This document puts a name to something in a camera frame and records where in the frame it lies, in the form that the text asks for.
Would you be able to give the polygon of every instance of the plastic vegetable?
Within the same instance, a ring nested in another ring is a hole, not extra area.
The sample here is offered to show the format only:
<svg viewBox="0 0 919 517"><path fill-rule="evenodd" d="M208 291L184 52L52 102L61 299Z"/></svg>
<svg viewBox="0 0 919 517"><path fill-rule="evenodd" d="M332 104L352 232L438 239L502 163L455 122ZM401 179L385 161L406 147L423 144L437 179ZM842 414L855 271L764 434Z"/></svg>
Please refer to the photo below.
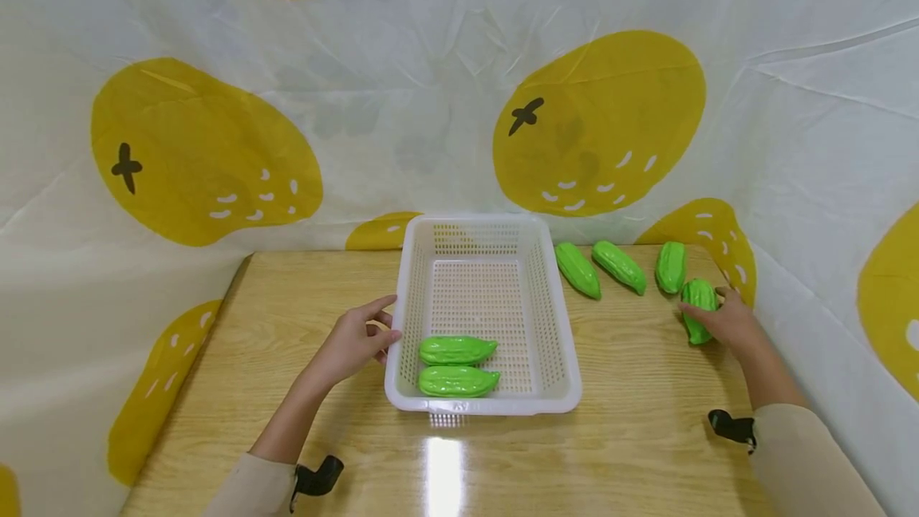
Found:
<svg viewBox="0 0 919 517"><path fill-rule="evenodd" d="M555 247L555 261L562 275L572 287L593 299L600 299L600 279L597 270L587 261L573 243L561 243Z"/></svg>
<svg viewBox="0 0 919 517"><path fill-rule="evenodd" d="M418 389L431 397L481 397L498 384L501 372L466 365L435 365L421 370Z"/></svg>
<svg viewBox="0 0 919 517"><path fill-rule="evenodd" d="M418 354L428 365L476 365L495 353L497 341L472 336L434 336L421 342Z"/></svg>
<svg viewBox="0 0 919 517"><path fill-rule="evenodd" d="M594 244L593 257L594 262L608 271L609 275L615 277L618 282L633 288L636 294L645 295L645 288L648 285L645 272L637 267L634 259L630 258L626 252L605 240L600 240Z"/></svg>
<svg viewBox="0 0 919 517"><path fill-rule="evenodd" d="M657 285L667 294L676 294L687 279L687 247L681 243L661 246L654 268Z"/></svg>
<svg viewBox="0 0 919 517"><path fill-rule="evenodd" d="M700 278L690 280L687 285L683 286L682 298L684 303L701 307L702 310L718 310L718 295L715 294L715 289L711 283ZM712 335L708 333L705 326L685 315L685 313L683 313L683 323L687 327L689 343L700 345L712 339Z"/></svg>

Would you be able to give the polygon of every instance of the finger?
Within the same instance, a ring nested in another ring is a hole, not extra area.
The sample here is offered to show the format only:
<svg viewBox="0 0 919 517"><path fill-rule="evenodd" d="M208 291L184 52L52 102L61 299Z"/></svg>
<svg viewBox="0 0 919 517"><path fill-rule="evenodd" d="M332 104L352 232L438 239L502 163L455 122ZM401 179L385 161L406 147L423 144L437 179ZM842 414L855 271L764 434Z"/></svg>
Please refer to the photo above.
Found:
<svg viewBox="0 0 919 517"><path fill-rule="evenodd" d="M369 336L367 339L370 349L373 349L374 353L382 352L382 350L385 350L401 339L401 331L381 330L377 326L374 326L374 328L377 328L377 333L373 336Z"/></svg>
<svg viewBox="0 0 919 517"><path fill-rule="evenodd" d="M718 292L718 295L724 298L725 303L729 301L739 300L741 297L741 294L738 294L736 290L733 290L732 288L727 287L727 286L716 287L715 292Z"/></svg>
<svg viewBox="0 0 919 517"><path fill-rule="evenodd" d="M701 307L696 307L691 304L684 304L683 302L676 304L676 306L679 307L680 311L685 315L695 319L696 322L701 322L703 326L707 326L710 322L712 322L712 317L715 315L715 312L713 311L702 310Z"/></svg>
<svg viewBox="0 0 919 517"><path fill-rule="evenodd" d="M396 301L396 294L385 295L382 298L377 298L372 302L365 303L363 306L358 306L354 308L354 311L361 314L361 317L364 318L365 322L369 322L370 319L373 319L374 316L379 314L383 308L386 306L391 306Z"/></svg>
<svg viewBox="0 0 919 517"><path fill-rule="evenodd" d="M377 311L377 315L373 317L377 322L385 325L387 328L392 328L392 315L385 311Z"/></svg>

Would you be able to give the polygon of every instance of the green bitter melon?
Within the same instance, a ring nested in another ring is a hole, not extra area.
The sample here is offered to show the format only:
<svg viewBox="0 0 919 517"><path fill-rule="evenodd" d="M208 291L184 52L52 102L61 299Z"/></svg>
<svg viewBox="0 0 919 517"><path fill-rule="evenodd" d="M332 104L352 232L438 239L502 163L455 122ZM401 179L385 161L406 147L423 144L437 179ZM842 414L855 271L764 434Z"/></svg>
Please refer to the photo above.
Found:
<svg viewBox="0 0 919 517"><path fill-rule="evenodd" d="M600 299L600 279L597 270L587 261L573 243L561 243L555 247L555 261L562 275L572 287L593 299Z"/></svg>
<svg viewBox="0 0 919 517"><path fill-rule="evenodd" d="M498 384L501 372L466 365L434 365L418 374L418 389L431 397L482 397Z"/></svg>
<svg viewBox="0 0 919 517"><path fill-rule="evenodd" d="M497 341L472 336L433 336L421 342L418 354L427 365L476 365L495 353Z"/></svg>
<svg viewBox="0 0 919 517"><path fill-rule="evenodd" d="M645 272L637 267L634 259L626 252L605 240L600 240L594 244L592 255L594 262L608 271L618 282L633 288L636 294L645 295L645 288L648 286Z"/></svg>

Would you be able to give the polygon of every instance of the white dot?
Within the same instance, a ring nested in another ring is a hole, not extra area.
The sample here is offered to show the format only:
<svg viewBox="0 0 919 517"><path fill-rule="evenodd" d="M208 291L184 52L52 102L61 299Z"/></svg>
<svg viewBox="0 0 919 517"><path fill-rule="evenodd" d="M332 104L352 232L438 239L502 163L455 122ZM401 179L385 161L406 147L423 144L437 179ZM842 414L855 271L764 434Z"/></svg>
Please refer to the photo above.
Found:
<svg viewBox="0 0 919 517"><path fill-rule="evenodd" d="M153 393L153 388L155 388L155 387L156 387L156 384L158 384L158 383L160 383L159 378L153 380L153 385L150 386L150 389L147 390L147 395L144 396L144 399L145 399L145 400L146 400L147 397L150 397L150 394Z"/></svg>
<svg viewBox="0 0 919 517"><path fill-rule="evenodd" d="M631 160L631 150L629 150L622 160L619 160L619 163L616 165L616 168L622 168L627 165L629 160Z"/></svg>
<svg viewBox="0 0 919 517"><path fill-rule="evenodd" d="M169 391L169 389L172 387L172 382L176 378L177 373L178 372L173 372L173 374L169 377L167 384L163 386L163 391Z"/></svg>
<svg viewBox="0 0 919 517"><path fill-rule="evenodd" d="M913 319L906 326L906 341L919 352L919 319Z"/></svg>

